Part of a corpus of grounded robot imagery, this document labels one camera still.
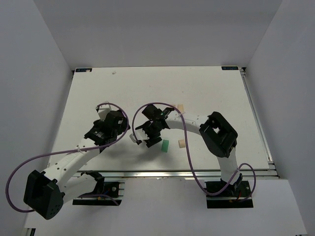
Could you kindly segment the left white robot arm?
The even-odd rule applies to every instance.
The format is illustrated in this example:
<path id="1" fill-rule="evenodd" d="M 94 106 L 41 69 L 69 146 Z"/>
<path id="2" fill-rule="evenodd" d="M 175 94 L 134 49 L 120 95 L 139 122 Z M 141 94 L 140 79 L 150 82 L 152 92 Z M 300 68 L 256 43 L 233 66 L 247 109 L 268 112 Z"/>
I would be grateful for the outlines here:
<path id="1" fill-rule="evenodd" d="M 84 135 L 75 152 L 42 172 L 34 170 L 29 174 L 24 203 L 49 220 L 68 201 L 81 195 L 103 194 L 104 177 L 99 172 L 85 171 L 77 178 L 73 175 L 129 128 L 122 110 L 101 115 L 93 122 L 92 129 Z"/>

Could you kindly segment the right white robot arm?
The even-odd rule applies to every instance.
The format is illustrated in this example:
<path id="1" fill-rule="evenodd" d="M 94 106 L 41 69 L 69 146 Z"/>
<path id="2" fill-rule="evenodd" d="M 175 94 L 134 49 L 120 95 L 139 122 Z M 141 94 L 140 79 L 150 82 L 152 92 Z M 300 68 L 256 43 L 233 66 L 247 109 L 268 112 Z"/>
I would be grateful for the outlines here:
<path id="1" fill-rule="evenodd" d="M 146 142 L 151 147 L 161 141 L 162 130 L 177 129 L 184 131 L 184 141 L 188 148 L 188 132 L 202 137 L 209 152 L 219 162 L 221 180 L 230 185 L 240 178 L 236 161 L 236 145 L 238 134 L 236 130 L 219 112 L 212 112 L 208 116 L 191 115 L 181 112 L 178 108 L 165 104 L 161 110 L 157 103 L 145 104 L 138 109 L 148 119 L 144 124 L 134 127 L 132 119 L 132 135 L 136 143 Z"/>

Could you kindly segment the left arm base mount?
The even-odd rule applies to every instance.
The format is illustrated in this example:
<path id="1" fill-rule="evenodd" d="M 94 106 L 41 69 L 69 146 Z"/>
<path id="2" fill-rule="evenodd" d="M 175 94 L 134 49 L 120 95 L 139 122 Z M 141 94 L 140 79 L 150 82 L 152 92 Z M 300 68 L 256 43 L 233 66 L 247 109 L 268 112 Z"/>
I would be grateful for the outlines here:
<path id="1" fill-rule="evenodd" d="M 72 201 L 74 206 L 119 206 L 124 195 L 125 183 L 121 180 L 107 181 L 96 171 L 83 172 L 96 180 L 96 187 L 84 197 Z"/>

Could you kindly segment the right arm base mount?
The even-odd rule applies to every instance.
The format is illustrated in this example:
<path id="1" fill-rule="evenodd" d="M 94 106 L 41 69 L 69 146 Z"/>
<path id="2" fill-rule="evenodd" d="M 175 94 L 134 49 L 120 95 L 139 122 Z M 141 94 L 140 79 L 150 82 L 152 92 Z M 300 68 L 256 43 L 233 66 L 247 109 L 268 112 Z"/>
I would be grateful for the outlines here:
<path id="1" fill-rule="evenodd" d="M 245 198 L 251 193 L 248 181 L 242 181 L 238 189 L 232 192 L 225 189 L 216 196 L 207 196 L 207 209 L 234 209 L 234 208 L 253 208 L 251 197 Z"/>

